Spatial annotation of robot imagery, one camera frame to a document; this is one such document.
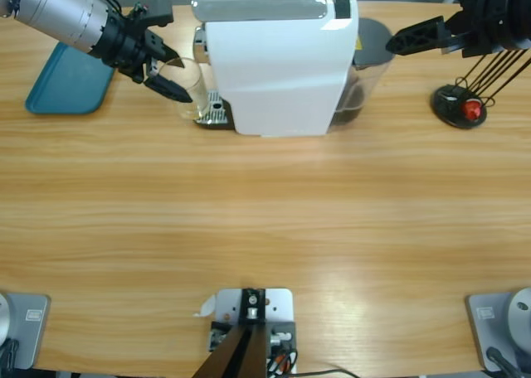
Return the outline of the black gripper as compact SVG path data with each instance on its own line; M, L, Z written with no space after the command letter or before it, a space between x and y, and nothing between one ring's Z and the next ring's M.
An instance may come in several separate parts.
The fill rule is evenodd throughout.
M464 57L530 48L530 0L458 0L461 10L444 21L434 17L405 27L392 36L386 50L412 55L443 48L452 35Z
M179 54L167 46L160 36L119 15L108 15L100 30L100 39L92 47L91 56L115 68L137 84L144 82L145 86L167 99L192 103L190 94L174 81L161 75L145 79L144 66L152 59L185 67Z

